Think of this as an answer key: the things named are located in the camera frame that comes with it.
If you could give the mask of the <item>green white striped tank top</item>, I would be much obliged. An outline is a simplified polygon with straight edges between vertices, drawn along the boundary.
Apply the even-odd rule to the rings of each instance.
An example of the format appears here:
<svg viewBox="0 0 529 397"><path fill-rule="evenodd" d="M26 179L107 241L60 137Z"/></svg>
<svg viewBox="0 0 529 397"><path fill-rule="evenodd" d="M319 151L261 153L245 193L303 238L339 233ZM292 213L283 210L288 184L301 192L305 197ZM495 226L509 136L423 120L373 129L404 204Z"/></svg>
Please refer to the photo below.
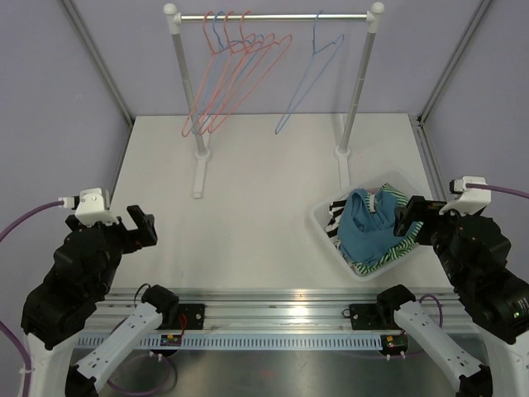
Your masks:
<svg viewBox="0 0 529 397"><path fill-rule="evenodd" d="M398 202L399 202L398 206L406 206L406 204L409 201L409 197L408 196L406 196L404 193L402 193L398 189L395 189L389 183L385 183L385 184L381 185L379 188L377 188L375 190L367 190L367 191L370 194L375 194L379 190L390 191L390 192L394 193L395 195L397 195L398 196ZM342 198L347 199L349 197L349 195L350 195L350 193L340 197L339 199L342 199ZM384 266L386 266L386 265L388 265L388 264L390 264L390 263L392 263L394 261L397 261L397 260L405 257L407 254L409 254L417 246L417 244L415 242L415 237L418 234L418 232L420 231L421 227L417 227L414 231L410 231L405 237L403 237L404 240L399 245L397 245L394 248L391 248L383 256L383 258L380 260L380 262L377 265L374 265L372 267L368 267L366 265L362 265L360 263L355 263L355 262L351 261L348 257L346 257L345 255L343 255L341 253L341 250L340 250L340 245L341 244L340 244L340 242L338 240L338 237L336 239L333 239L333 240L331 240L329 237L328 238L331 240L331 243L338 250L338 252L340 253L341 257L346 261L348 266L357 275L367 276L367 275L370 275L370 274L374 273L375 271L383 268Z"/></svg>

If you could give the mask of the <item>blue tank top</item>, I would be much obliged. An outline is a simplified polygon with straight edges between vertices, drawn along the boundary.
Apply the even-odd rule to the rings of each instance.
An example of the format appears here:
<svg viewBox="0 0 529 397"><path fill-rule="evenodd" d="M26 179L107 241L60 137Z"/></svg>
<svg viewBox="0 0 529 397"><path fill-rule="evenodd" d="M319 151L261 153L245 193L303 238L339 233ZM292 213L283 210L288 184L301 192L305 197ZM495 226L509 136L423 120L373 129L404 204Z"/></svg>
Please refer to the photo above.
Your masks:
<svg viewBox="0 0 529 397"><path fill-rule="evenodd" d="M377 265L383 256L404 238L393 234L398 196L386 190L370 194L354 189L346 200L337 236L343 255L368 267Z"/></svg>

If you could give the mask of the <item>black white striped tank top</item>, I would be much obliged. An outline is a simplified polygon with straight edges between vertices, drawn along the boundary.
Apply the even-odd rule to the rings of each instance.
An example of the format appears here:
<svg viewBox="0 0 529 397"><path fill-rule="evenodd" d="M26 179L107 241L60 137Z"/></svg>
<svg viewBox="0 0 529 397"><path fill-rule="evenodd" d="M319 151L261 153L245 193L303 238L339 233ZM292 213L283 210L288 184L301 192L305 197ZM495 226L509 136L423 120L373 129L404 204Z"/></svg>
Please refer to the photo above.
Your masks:
<svg viewBox="0 0 529 397"><path fill-rule="evenodd" d="M329 222L326 225L326 234L333 240L337 238L338 227L341 220L341 215L346 206L346 198L340 198L332 201L328 205L328 214L331 216Z"/></svg>

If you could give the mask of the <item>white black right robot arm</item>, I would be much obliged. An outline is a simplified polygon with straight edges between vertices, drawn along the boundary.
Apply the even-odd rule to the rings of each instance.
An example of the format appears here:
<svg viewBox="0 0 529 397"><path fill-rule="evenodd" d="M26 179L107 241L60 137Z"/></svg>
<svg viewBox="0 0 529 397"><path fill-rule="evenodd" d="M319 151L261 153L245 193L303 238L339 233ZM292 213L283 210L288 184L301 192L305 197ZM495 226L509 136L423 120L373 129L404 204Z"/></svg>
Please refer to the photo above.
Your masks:
<svg viewBox="0 0 529 397"><path fill-rule="evenodd" d="M477 327L488 364L469 355L426 314L413 293L396 285L378 294L377 322L398 326L419 343L458 396L528 394L528 283L507 268L511 242L483 216L487 199L448 203L412 197L395 209L393 233L422 227L416 241L431 246L455 294Z"/></svg>

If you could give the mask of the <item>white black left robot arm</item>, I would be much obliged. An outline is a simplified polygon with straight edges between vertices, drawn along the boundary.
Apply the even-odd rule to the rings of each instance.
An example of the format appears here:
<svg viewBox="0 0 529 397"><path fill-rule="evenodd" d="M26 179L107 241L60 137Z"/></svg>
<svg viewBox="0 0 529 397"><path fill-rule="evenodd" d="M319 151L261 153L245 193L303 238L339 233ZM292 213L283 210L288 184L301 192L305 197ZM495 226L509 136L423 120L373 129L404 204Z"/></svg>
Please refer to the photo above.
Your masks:
<svg viewBox="0 0 529 397"><path fill-rule="evenodd" d="M158 242L154 216L137 205L126 210L136 225L133 230L120 218L104 222L98 215L87 226L77 214L67 217L70 233L23 306L29 365L22 396L96 396L143 337L177 323L178 296L153 285L103 344L76 363L70 361L87 320L109 293L122 257Z"/></svg>

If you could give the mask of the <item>white silver clothes rack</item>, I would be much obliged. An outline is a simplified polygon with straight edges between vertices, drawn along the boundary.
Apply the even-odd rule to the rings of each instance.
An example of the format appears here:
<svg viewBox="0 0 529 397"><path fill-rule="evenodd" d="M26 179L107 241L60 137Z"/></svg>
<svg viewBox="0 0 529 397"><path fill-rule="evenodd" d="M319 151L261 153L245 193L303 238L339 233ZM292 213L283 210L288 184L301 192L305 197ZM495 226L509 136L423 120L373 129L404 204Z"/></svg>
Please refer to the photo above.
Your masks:
<svg viewBox="0 0 529 397"><path fill-rule="evenodd" d="M341 136L341 140L336 146L335 155L338 162L339 182L342 188L350 183L348 169L348 158L350 155L350 136L355 123L356 114L360 104L360 96L364 86L365 76L369 65L369 59L372 53L374 39L379 29L381 16L384 13L384 5L381 2L375 2L371 9L359 14L230 14L222 15L221 19L225 22L364 22L368 25L368 31L365 38L363 53L360 59L360 66L355 80L355 87L350 101L350 107L346 116L346 121ZM183 42L181 37L181 25L185 22L212 22L214 16L209 15L184 15L178 11L172 3L164 5L164 16L166 18L169 32L173 40L174 52L179 65L179 73L183 83L184 95L188 105L188 110L192 112L195 101L191 83L188 65L184 54ZM192 135L196 141L196 170L193 179L192 197L200 199L203 197L204 187L207 176L207 165L212 158L212 152L209 147L209 138L201 135L202 128L197 125L196 120L192 120Z"/></svg>

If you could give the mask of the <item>white plastic basket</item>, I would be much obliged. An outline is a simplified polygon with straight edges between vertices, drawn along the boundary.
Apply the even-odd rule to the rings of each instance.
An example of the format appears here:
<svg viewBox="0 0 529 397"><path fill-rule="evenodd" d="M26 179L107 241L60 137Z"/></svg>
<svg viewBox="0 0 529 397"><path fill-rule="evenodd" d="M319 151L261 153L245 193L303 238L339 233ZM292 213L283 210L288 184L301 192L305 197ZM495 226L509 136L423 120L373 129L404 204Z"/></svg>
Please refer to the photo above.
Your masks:
<svg viewBox="0 0 529 397"><path fill-rule="evenodd" d="M385 183L391 184L395 189L398 189L399 191L404 193L406 196L408 196L409 199L412 196L424 194L423 190L420 189L416 181L413 179L410 179L408 175L405 175L404 173L400 172L400 170L390 170L380 175L379 177L373 180L370 180L364 184L361 184L359 186L349 186L343 189L342 191L333 194L331 197L326 198L325 200L323 200L323 202L317 204L309 212L309 219L315 229L315 233L317 235L317 238L319 239L320 245L323 247L324 251L327 254L329 254L337 263L339 263L346 270L346 273L348 274L348 276L354 280L358 280L358 281L372 280L382 275L386 271L394 268L395 266L405 263L406 261L408 261L409 259L413 257L413 255L415 254L415 248L418 246L417 244L417 246L405 257L384 266L383 268L375 271L374 273L370 275L360 276L360 275L357 275L348 266L346 261L341 257L338 250L331 243L331 240L327 237L326 225L331 218L331 216L328 214L327 207L330 202L335 201L346 194L349 194L354 189L375 190Z"/></svg>

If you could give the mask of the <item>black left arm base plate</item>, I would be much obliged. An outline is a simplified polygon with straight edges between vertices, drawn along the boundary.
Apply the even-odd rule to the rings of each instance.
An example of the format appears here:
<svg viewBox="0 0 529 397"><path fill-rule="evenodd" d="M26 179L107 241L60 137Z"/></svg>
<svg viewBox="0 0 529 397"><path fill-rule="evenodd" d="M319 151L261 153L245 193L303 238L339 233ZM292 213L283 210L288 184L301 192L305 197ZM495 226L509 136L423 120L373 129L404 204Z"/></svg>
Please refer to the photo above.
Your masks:
<svg viewBox="0 0 529 397"><path fill-rule="evenodd" d="M179 304L177 313L171 323L161 329L203 330L206 306L204 304Z"/></svg>

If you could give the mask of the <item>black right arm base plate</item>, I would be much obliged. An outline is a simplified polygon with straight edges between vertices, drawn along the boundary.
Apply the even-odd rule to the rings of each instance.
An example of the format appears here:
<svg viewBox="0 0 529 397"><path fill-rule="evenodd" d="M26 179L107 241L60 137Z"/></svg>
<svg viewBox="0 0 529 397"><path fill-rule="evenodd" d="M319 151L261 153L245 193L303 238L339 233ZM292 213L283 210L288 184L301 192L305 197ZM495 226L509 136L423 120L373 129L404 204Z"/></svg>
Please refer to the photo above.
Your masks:
<svg viewBox="0 0 529 397"><path fill-rule="evenodd" d="M398 330L396 323L388 314L382 313L377 304L350 304L349 319L356 331Z"/></svg>

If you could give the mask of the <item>aluminium mounting rail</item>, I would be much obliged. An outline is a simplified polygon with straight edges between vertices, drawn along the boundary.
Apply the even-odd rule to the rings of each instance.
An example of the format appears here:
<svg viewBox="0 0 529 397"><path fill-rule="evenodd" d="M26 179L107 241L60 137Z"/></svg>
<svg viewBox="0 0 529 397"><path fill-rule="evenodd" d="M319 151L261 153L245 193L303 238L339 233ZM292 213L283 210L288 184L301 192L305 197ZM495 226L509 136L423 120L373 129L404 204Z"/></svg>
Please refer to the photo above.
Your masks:
<svg viewBox="0 0 529 397"><path fill-rule="evenodd" d="M434 294L441 302L443 329L473 332L469 315L447 288L434 292L408 287L418 298ZM204 304L205 333L344 333L350 304L373 303L374 288L353 289L173 289L184 304ZM89 331L110 331L133 308L132 289L115 289L88 320Z"/></svg>

